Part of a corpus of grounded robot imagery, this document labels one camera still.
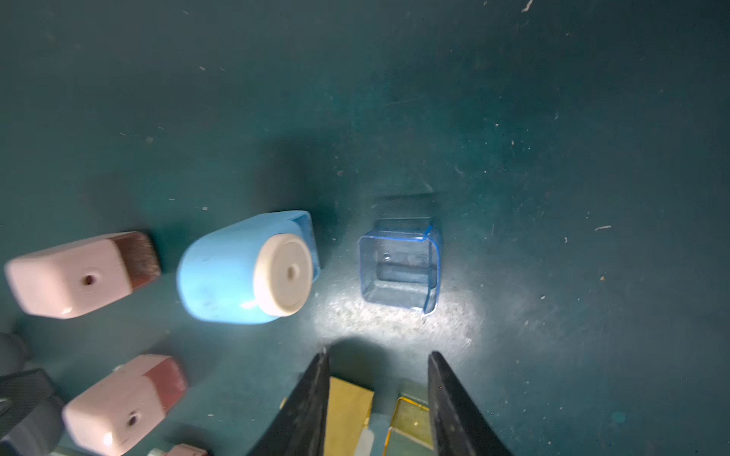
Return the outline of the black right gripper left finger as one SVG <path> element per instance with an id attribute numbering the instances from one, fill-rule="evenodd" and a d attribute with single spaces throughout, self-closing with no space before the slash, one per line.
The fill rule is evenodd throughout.
<path id="1" fill-rule="evenodd" d="M 279 413 L 248 452 L 251 456 L 324 454 L 330 393 L 330 356 L 317 353 Z"/>

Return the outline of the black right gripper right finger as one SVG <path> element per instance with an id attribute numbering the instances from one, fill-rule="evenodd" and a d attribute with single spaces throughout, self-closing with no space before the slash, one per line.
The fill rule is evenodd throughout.
<path id="1" fill-rule="evenodd" d="M 428 402 L 435 455 L 511 455 L 439 351 L 428 358 Z"/>

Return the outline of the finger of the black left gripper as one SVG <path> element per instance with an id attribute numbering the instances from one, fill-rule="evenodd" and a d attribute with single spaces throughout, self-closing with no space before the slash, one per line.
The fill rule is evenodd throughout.
<path id="1" fill-rule="evenodd" d="M 55 396 L 55 389 L 43 369 L 35 368 L 2 376 L 1 437 L 7 436 L 39 404 L 52 396 Z"/>

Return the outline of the yellow tray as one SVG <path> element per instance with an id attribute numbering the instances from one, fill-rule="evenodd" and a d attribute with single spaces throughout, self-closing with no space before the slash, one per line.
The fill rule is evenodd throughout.
<path id="1" fill-rule="evenodd" d="M 433 455 L 430 410 L 401 396 L 386 435 L 383 456 Z"/>

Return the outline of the yellow sharpener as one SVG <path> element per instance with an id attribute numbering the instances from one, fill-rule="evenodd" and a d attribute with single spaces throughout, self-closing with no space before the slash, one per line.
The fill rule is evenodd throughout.
<path id="1" fill-rule="evenodd" d="M 369 455 L 375 435 L 370 430 L 374 393 L 330 377 L 323 455 Z"/>

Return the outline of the pink sharpener row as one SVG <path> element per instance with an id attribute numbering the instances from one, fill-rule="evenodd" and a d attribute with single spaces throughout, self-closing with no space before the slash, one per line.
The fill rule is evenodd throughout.
<path id="1" fill-rule="evenodd" d="M 183 399 L 187 382 L 171 356 L 139 355 L 63 410 L 71 440 L 97 455 L 124 455 Z"/>
<path id="2" fill-rule="evenodd" d="M 148 452 L 148 456 L 207 456 L 208 451 L 196 446 L 190 446 L 187 444 L 180 444 L 173 446 L 170 450 L 162 450 L 161 448 L 154 448 Z"/>
<path id="3" fill-rule="evenodd" d="M 28 315 L 81 317 L 161 277 L 151 239 L 129 231 L 89 237 L 9 260 L 11 292 Z"/>

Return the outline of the pink sharpener back row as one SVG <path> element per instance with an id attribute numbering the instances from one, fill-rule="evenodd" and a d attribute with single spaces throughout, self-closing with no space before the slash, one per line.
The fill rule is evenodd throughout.
<path id="1" fill-rule="evenodd" d="M 151 239 L 129 231 L 89 237 L 9 260 L 11 292 L 28 315 L 81 317 L 161 277 Z"/>

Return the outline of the pink sharpener front row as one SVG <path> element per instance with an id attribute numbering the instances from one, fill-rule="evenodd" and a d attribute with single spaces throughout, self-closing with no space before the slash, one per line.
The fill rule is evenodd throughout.
<path id="1" fill-rule="evenodd" d="M 162 450 L 161 448 L 154 448 L 148 452 L 148 456 L 207 456 L 208 451 L 196 446 L 190 446 L 187 444 L 180 444 L 173 446 L 170 450 Z"/>

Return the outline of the blue sharpener back row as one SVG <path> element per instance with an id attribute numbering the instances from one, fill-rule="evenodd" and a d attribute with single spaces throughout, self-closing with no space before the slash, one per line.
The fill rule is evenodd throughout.
<path id="1" fill-rule="evenodd" d="M 186 311 L 201 321 L 256 325 L 298 313 L 321 273 L 311 214 L 259 214 L 188 246 L 177 269 Z"/>

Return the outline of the blue tray back row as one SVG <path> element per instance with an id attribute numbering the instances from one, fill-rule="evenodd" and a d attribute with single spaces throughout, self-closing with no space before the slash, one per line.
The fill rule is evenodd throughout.
<path id="1" fill-rule="evenodd" d="M 362 298 L 432 314 L 441 284 L 442 239 L 432 218 L 381 218 L 357 243 Z"/>

